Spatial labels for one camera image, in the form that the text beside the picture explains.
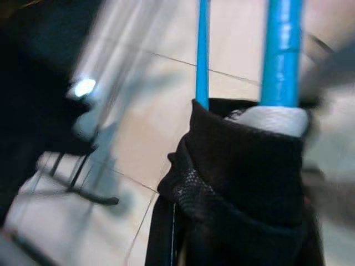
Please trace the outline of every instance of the black fabric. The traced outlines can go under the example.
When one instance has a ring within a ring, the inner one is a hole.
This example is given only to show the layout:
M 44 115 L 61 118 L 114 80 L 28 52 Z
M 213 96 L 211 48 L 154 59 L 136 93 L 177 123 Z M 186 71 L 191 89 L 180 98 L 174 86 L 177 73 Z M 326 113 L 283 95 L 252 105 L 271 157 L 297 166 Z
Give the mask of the black fabric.
M 316 211 L 310 204 L 303 208 L 303 219 L 307 223 L 307 232 L 302 248 L 297 255 L 295 266 L 324 266 L 323 245 Z
M 2 21 L 2 29 L 56 71 L 71 73 L 102 0 L 43 0 Z
M 175 265 L 178 253 L 184 239 L 184 226 L 187 217 L 181 212 L 180 207 L 166 198 L 160 196 L 155 203 L 149 245 L 160 251 L 147 253 L 147 265 Z
M 305 239 L 319 241 L 307 233 L 302 140 L 223 119 L 254 105 L 211 99 L 208 112 L 194 101 L 190 131 L 169 155 L 158 191 L 187 216 L 186 265 L 293 265 Z M 156 245 L 149 240 L 149 257 Z
M 2 122 L 0 143 L 0 226 L 22 184 L 33 176 L 44 151 L 85 155 L 92 143 L 72 126 L 90 106 L 67 99 L 70 82 L 26 47 L 0 33 Z

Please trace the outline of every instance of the beige floor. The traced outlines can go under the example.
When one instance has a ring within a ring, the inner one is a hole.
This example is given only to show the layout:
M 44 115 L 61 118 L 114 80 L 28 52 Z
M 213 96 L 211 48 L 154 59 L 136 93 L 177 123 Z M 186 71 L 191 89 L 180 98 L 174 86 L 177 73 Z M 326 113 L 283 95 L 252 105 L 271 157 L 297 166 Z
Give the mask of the beige floor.
M 77 76 L 100 78 L 102 91 L 112 86 L 129 52 L 127 44 L 135 45 L 128 37 L 116 44 L 110 27 L 123 16 L 123 6 L 133 2 L 138 1 L 107 0 L 79 65 Z M 212 0 L 211 96 L 257 99 L 265 3 Z M 143 59 L 130 72 L 99 136 L 100 148 L 80 176 L 84 188 L 118 196 L 119 205 L 94 206 L 76 196 L 19 197 L 14 205 L 8 226 L 18 228 L 59 265 L 144 265 L 156 187 L 169 169 L 166 155 L 174 151 L 189 125 L 195 86 L 196 7 L 192 0 L 165 3 L 154 32 L 159 36 L 153 34 L 136 51 Z M 337 48 L 355 25 L 354 15 L 353 0 L 307 0 L 305 30 Z M 105 53 L 110 53 L 111 60 L 98 76 L 95 60 Z M 302 56 L 302 71 L 310 65 Z M 355 122 L 351 119 L 355 96 L 350 88 L 333 99 L 331 114 L 319 114 L 322 134 L 307 153 L 329 175 L 355 170 Z M 50 168 L 54 159 L 55 155 L 45 155 L 40 168 Z M 77 167 L 77 158 L 66 157 L 57 173 L 69 178 Z M 42 188 L 60 189 L 38 172 L 24 191 Z M 353 265 L 355 233 L 327 222 L 323 226 L 327 265 Z

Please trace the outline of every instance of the blue metal tube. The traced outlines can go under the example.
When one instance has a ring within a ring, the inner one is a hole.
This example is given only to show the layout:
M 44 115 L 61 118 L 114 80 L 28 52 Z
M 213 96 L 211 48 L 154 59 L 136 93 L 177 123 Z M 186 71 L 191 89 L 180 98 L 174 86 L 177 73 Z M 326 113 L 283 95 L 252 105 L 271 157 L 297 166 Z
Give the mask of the blue metal tube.
M 298 106 L 302 0 L 269 0 L 260 105 Z
M 209 19 L 210 0 L 200 0 L 197 36 L 196 100 L 209 108 Z

